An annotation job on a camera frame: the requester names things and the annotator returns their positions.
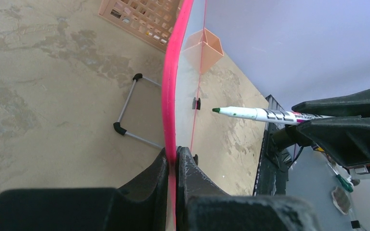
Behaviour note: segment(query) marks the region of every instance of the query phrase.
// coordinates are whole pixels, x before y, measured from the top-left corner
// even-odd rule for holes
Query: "screwdriver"
[[[348,192],[352,193],[354,191],[354,189],[352,188],[351,184],[349,182],[347,182],[340,174],[338,174],[338,172],[336,172],[335,169],[329,163],[327,163],[327,164],[334,171],[335,177],[340,181],[342,187],[345,190],[347,190]]]

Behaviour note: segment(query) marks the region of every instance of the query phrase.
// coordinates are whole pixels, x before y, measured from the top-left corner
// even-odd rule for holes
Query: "white marker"
[[[322,119],[331,117],[327,115],[315,115],[247,107],[221,107],[213,108],[212,111],[235,118],[252,119],[262,122],[290,125],[297,125],[311,119]]]

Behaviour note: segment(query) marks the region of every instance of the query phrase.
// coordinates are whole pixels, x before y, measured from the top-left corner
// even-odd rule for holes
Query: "pen holder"
[[[206,73],[224,56],[220,39],[206,28],[188,37],[182,53],[201,74]]]

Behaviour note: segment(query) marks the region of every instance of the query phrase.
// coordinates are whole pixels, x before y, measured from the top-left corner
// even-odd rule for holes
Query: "floor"
[[[100,18],[99,5],[0,0],[0,192],[119,187],[158,155],[112,124],[135,73],[161,82],[164,54]],[[202,76],[200,97],[199,166],[227,193],[251,195],[264,123],[211,108],[267,101],[227,56]],[[122,124],[163,146],[160,89],[139,81]]]

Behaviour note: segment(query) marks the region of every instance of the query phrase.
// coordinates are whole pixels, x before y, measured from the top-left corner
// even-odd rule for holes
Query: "metal rod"
[[[153,81],[153,80],[152,80],[152,79],[150,79],[150,78],[147,78],[147,77],[144,77],[144,76],[143,76],[143,79],[146,79],[146,80],[150,81],[151,83],[153,83],[153,84],[155,84],[155,85],[159,86],[160,88],[162,88],[161,84],[159,84],[159,83],[157,83],[157,82]]]
[[[136,135],[134,135],[134,134],[131,134],[131,133],[129,133],[129,132],[125,132],[125,134],[126,134],[126,135],[129,135],[129,136],[131,136],[131,137],[133,137],[133,138],[136,138],[137,140],[141,140],[142,142],[148,143],[149,145],[152,145],[152,146],[154,146],[154,147],[156,147],[156,148],[159,148],[159,149],[162,149],[162,148],[163,148],[163,147],[162,147],[162,146],[160,146],[159,144],[156,144],[156,143],[154,143],[154,142],[148,141],[148,140],[146,140],[146,139],[144,139],[144,138],[141,138],[141,137],[136,136]]]
[[[131,94],[132,94],[132,91],[134,90],[134,86],[135,86],[136,82],[137,82],[137,80],[134,80],[132,82],[132,86],[131,86],[130,92],[128,93],[127,100],[125,101],[125,104],[124,104],[124,106],[122,108],[122,111],[120,113],[120,116],[119,116],[119,119],[117,120],[117,122],[121,122],[122,115],[124,114],[125,109],[127,108],[128,101],[130,101]]]

